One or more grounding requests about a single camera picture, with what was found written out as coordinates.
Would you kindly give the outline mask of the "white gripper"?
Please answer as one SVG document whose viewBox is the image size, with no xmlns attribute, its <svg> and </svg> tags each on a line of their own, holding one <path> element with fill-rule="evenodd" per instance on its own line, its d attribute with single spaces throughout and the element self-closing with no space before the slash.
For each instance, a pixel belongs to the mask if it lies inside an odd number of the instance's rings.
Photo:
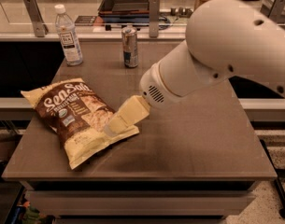
<svg viewBox="0 0 285 224">
<path fill-rule="evenodd" d="M 155 63 L 140 79 L 141 95 L 127 99 L 104 127 L 108 136 L 116 136 L 129 126 L 138 123 L 150 114 L 150 107 L 163 109 L 178 103 L 181 98 L 173 94 L 163 82 L 160 65 Z"/>
</svg>

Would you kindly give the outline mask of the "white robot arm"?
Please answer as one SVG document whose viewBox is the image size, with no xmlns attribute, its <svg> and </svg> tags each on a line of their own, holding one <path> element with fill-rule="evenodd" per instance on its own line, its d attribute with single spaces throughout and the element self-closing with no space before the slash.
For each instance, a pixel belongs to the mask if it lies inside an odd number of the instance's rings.
<svg viewBox="0 0 285 224">
<path fill-rule="evenodd" d="M 191 15 L 185 40 L 140 79 L 104 132 L 115 136 L 190 93 L 244 77 L 285 98 L 285 30 L 238 0 L 210 0 Z"/>
</svg>

